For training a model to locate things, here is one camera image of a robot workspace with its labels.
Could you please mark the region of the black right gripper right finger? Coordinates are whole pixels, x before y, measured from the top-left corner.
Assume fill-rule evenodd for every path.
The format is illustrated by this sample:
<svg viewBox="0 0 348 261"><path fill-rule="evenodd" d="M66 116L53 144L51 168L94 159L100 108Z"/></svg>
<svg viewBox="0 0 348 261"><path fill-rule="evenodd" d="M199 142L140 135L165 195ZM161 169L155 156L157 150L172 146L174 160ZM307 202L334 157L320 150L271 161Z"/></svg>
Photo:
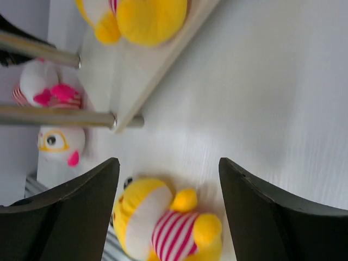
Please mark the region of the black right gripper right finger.
<svg viewBox="0 0 348 261"><path fill-rule="evenodd" d="M347 210L296 196L219 161L237 260L347 260Z"/></svg>

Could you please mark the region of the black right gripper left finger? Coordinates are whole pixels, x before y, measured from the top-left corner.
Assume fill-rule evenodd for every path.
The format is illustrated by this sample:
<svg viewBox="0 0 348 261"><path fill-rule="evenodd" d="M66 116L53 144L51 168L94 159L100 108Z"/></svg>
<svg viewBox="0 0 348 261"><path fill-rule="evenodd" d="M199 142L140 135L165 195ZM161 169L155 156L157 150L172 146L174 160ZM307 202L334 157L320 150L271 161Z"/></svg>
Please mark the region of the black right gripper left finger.
<svg viewBox="0 0 348 261"><path fill-rule="evenodd" d="M101 260L120 163L1 206L1 260Z"/></svg>

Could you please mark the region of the yellow plush toy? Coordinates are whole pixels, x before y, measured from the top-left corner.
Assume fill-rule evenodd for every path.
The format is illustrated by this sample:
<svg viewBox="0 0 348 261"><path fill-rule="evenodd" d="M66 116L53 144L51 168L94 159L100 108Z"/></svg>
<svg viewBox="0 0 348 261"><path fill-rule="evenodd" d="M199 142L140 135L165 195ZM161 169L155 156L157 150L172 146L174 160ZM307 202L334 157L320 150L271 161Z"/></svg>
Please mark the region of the yellow plush toy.
<svg viewBox="0 0 348 261"><path fill-rule="evenodd" d="M196 210L194 189L173 192L161 179L129 177L115 201L111 225L135 260L220 260L222 223Z"/></svg>
<svg viewBox="0 0 348 261"><path fill-rule="evenodd" d="M96 39L111 45L125 38L139 46L158 46L183 26L188 1L75 1Z"/></svg>

